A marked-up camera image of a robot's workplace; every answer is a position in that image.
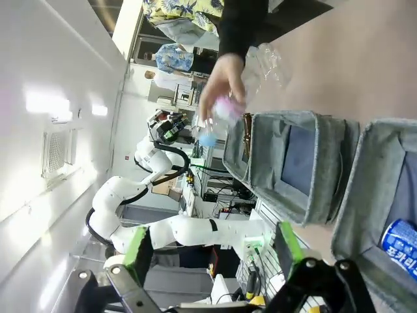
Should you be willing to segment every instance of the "yellow floral shirt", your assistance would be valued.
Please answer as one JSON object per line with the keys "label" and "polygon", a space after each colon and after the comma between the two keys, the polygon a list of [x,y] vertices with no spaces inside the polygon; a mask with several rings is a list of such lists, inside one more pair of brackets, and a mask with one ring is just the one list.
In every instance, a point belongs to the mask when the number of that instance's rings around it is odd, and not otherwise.
{"label": "yellow floral shirt", "polygon": [[205,13],[220,17],[224,0],[144,0],[143,12],[151,23],[189,18],[200,28],[218,36],[216,26]]}

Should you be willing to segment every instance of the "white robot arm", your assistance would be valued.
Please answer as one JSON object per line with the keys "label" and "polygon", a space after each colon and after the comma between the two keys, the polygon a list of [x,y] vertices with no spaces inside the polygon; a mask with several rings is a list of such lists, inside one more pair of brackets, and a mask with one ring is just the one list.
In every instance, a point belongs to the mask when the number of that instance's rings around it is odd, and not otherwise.
{"label": "white robot arm", "polygon": [[[101,240],[105,240],[107,243],[113,243],[115,249],[122,254],[126,253],[136,232],[136,227],[125,228],[121,225],[115,214],[118,206],[140,199],[146,194],[150,185],[155,184],[161,176],[171,171],[173,165],[182,166],[182,172],[188,169],[189,160],[182,151],[176,152],[177,154],[170,153],[166,150],[175,151],[178,149],[168,148],[166,145],[154,142],[155,136],[152,135],[154,129],[149,127],[149,135],[138,143],[135,152],[135,160],[141,162],[142,167],[151,171],[150,175],[141,182],[131,181],[120,176],[110,178],[94,196],[93,208],[86,218],[90,232],[96,237],[101,237]],[[182,161],[184,164],[179,164],[178,154],[184,159]],[[168,175],[162,180],[167,181],[173,177],[175,174]],[[163,248],[175,241],[184,246],[231,245],[241,258],[245,254],[245,247],[250,246],[246,243],[263,242],[270,233],[262,220],[209,220],[188,218],[182,215],[167,218],[148,226],[154,249]]]}

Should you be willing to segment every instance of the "plastic bag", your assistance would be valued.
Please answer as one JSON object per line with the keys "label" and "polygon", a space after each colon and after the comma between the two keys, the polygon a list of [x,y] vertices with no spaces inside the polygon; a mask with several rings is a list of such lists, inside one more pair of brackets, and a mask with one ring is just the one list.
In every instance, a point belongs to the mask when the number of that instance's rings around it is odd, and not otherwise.
{"label": "plastic bag", "polygon": [[291,76],[280,53],[271,44],[261,44],[258,48],[250,47],[246,55],[246,66],[242,80],[249,102],[259,92],[262,82],[274,81],[276,86],[284,89]]}

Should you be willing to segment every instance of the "blue object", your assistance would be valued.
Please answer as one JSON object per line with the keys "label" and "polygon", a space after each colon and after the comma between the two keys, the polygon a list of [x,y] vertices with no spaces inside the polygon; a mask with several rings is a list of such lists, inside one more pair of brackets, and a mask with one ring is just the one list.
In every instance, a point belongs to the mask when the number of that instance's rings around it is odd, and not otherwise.
{"label": "blue object", "polygon": [[159,70],[172,73],[174,70],[188,71],[190,70],[194,54],[182,51],[178,44],[164,44],[155,53],[156,65]]}
{"label": "blue object", "polygon": [[217,142],[217,138],[213,134],[202,134],[198,138],[199,143],[205,147],[214,147]]}
{"label": "blue object", "polygon": [[313,175],[314,145],[315,131],[291,126],[281,180],[307,196]]}
{"label": "blue object", "polygon": [[405,220],[396,220],[382,237],[382,249],[417,280],[417,231]]}

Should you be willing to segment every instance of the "pink object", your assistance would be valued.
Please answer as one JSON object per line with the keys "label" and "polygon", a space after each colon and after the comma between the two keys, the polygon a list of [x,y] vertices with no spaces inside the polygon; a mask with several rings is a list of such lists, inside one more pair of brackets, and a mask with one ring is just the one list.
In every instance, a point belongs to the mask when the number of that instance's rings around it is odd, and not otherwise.
{"label": "pink object", "polygon": [[243,106],[231,97],[217,98],[214,109],[221,119],[232,122],[233,124],[245,112]]}

